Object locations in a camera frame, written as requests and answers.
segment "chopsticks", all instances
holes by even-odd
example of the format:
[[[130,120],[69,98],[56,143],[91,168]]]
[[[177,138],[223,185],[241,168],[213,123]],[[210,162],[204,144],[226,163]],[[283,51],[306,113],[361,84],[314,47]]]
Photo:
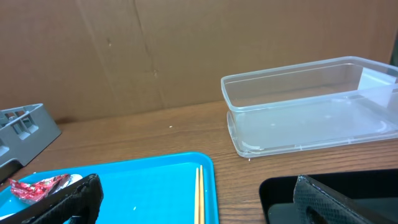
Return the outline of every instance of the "chopsticks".
[[[197,168],[195,181],[195,224],[205,224],[205,191],[203,190],[203,166]]]

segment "foil wrapper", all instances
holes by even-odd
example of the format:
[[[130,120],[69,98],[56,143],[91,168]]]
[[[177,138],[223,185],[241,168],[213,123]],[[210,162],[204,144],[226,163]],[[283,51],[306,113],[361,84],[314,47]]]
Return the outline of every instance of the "foil wrapper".
[[[82,176],[78,174],[62,174],[47,178],[34,184],[27,184],[17,180],[11,180],[11,193],[24,203],[32,205],[50,194],[71,185],[80,180]]]

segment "plastic container lid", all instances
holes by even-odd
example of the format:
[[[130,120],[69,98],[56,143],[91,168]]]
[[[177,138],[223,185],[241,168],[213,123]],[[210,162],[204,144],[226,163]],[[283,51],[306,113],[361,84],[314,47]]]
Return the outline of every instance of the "plastic container lid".
[[[341,57],[221,79],[243,157],[398,137],[398,68]]]

